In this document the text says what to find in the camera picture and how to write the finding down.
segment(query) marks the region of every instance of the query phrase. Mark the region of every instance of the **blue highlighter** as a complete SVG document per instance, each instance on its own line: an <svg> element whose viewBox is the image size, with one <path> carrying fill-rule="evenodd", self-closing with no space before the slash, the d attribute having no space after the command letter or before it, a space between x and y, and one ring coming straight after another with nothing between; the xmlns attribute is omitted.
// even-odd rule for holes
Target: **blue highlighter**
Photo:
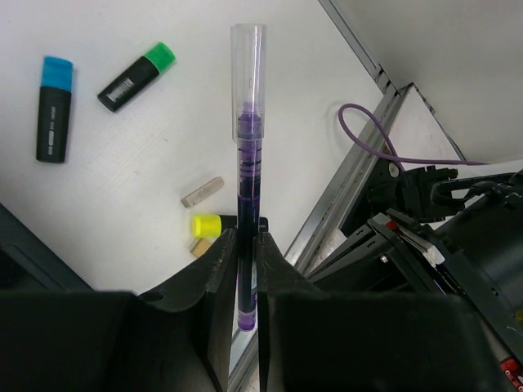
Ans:
<svg viewBox="0 0 523 392"><path fill-rule="evenodd" d="M44 57L36 145L36 159L40 162L65 162L72 87L73 63Z"/></svg>

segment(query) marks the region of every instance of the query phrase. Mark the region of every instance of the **clear plastic cap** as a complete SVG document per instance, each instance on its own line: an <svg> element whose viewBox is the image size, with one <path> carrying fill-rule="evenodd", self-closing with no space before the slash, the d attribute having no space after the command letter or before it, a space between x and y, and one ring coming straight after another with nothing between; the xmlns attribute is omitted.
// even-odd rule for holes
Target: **clear plastic cap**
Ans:
<svg viewBox="0 0 523 392"><path fill-rule="evenodd" d="M266 26L264 24L237 24L230 30L232 54L232 111L233 140L239 132L242 115L256 118L260 126L252 127L263 137L265 117L265 55Z"/></svg>

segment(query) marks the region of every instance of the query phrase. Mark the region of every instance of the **screw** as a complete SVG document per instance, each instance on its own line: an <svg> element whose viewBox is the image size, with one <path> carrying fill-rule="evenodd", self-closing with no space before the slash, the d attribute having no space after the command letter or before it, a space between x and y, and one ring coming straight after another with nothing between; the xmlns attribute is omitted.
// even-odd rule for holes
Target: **screw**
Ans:
<svg viewBox="0 0 523 392"><path fill-rule="evenodd" d="M394 163L389 163L389 174L391 177L396 178L400 175L400 169Z"/></svg>

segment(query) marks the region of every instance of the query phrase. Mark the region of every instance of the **blue cap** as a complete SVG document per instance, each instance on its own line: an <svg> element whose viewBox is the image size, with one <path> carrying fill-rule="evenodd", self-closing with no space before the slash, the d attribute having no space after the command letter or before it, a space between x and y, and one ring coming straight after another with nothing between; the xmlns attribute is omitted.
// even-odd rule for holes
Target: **blue cap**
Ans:
<svg viewBox="0 0 523 392"><path fill-rule="evenodd" d="M42 87L60 88L71 92L73 86L73 63L59 57L43 58Z"/></svg>

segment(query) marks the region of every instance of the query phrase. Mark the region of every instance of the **yellow cap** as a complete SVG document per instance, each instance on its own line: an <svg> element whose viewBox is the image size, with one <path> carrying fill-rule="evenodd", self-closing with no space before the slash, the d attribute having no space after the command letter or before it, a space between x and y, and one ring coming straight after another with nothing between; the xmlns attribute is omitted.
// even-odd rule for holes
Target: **yellow cap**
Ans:
<svg viewBox="0 0 523 392"><path fill-rule="evenodd" d="M190 225L193 237L216 238L221 234L221 219L219 215L195 215Z"/></svg>

